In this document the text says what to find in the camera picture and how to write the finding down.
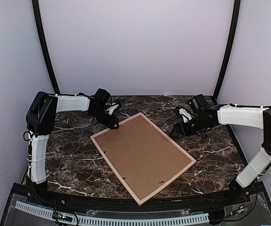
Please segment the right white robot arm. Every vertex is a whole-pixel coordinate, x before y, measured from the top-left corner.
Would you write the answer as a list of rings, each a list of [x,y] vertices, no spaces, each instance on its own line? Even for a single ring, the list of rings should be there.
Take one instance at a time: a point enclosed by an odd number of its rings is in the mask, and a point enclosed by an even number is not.
[[[204,105],[190,112],[176,107],[175,114],[181,122],[173,125],[170,135],[189,137],[219,125],[230,126],[235,132],[244,156],[249,163],[234,179],[234,186],[225,193],[229,204],[236,204],[243,197],[244,188],[264,175],[271,166],[271,105],[248,106],[237,104]]]

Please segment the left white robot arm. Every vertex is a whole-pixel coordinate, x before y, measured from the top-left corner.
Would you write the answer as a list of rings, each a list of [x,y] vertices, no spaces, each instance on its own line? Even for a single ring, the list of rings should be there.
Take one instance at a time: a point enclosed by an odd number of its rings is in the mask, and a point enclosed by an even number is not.
[[[40,91],[35,96],[26,115],[27,131],[24,140],[29,143],[28,179],[36,185],[47,180],[45,162],[49,135],[54,129],[56,114],[80,111],[93,117],[109,129],[119,128],[119,119],[114,112],[121,108],[120,101],[113,102],[109,92],[98,89],[94,95],[49,94]]]

